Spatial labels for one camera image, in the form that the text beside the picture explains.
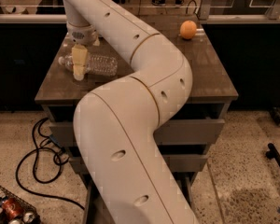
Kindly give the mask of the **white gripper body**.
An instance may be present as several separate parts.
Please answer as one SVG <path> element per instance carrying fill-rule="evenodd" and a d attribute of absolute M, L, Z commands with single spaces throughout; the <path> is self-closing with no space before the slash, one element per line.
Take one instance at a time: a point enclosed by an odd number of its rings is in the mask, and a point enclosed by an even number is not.
<path fill-rule="evenodd" d="M 98 33 L 92 25 L 77 27 L 67 23 L 66 26 L 73 42 L 86 47 L 100 45 Z"/>

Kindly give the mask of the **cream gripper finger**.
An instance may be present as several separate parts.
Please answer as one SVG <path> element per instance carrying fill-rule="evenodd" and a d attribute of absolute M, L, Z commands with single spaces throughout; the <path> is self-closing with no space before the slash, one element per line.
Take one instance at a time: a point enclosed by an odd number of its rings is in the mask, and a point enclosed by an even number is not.
<path fill-rule="evenodd" d="M 72 47 L 73 75 L 74 79 L 81 81 L 86 74 L 88 50 L 85 46 L 75 44 Z"/>

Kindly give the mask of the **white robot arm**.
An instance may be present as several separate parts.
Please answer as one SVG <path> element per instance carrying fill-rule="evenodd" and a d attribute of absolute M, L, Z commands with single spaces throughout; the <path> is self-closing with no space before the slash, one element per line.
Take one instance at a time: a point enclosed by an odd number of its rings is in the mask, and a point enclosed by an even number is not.
<path fill-rule="evenodd" d="M 80 154 L 116 224 L 198 224 L 154 140 L 188 100 L 192 71 L 158 30 L 112 0 L 64 0 L 132 68 L 86 94 L 73 118 Z"/>

